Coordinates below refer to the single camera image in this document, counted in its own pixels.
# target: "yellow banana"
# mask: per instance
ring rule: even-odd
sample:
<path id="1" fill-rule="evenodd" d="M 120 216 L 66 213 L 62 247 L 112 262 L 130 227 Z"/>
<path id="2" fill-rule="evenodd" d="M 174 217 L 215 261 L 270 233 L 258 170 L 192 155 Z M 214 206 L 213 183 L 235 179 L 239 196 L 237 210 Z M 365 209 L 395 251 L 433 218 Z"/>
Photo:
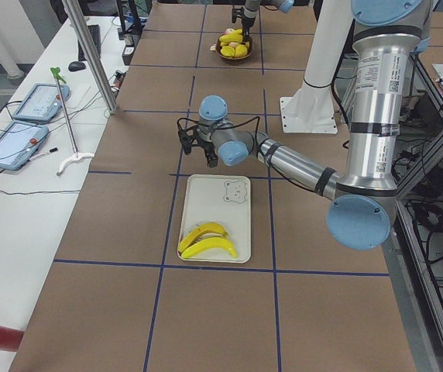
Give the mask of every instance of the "yellow banana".
<path id="1" fill-rule="evenodd" d="M 228 232 L 225 227 L 216 222 L 207 222 L 196 227 L 194 230 L 189 232 L 185 238 L 183 238 L 179 245 L 178 251 L 180 253 L 184 252 L 193 242 L 201 238 L 204 234 L 218 234 L 222 236 L 228 236 Z"/>
<path id="2" fill-rule="evenodd" d="M 242 35 L 240 33 L 229 33 L 228 35 L 220 36 L 220 42 L 230 43 L 236 41 L 237 43 L 242 42 Z"/>
<path id="3" fill-rule="evenodd" d="M 229 252 L 232 257 L 237 258 L 237 251 L 235 251 L 232 242 L 220 236 L 213 236 L 211 238 L 200 240 L 192 246 L 189 246 L 180 256 L 182 258 L 191 258 L 192 256 L 204 252 L 205 250 L 210 250 L 211 248 L 222 248 Z"/>

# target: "white tray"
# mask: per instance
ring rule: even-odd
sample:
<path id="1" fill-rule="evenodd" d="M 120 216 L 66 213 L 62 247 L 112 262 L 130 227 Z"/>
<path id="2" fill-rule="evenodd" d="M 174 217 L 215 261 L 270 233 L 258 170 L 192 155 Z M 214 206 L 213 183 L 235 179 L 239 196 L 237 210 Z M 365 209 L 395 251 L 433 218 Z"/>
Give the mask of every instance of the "white tray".
<path id="1" fill-rule="evenodd" d="M 179 242 L 206 222 L 222 224 L 234 244 L 237 258 L 222 248 L 213 248 L 184 261 L 233 262 L 251 257 L 251 182 L 243 176 L 193 174 L 187 181 Z"/>

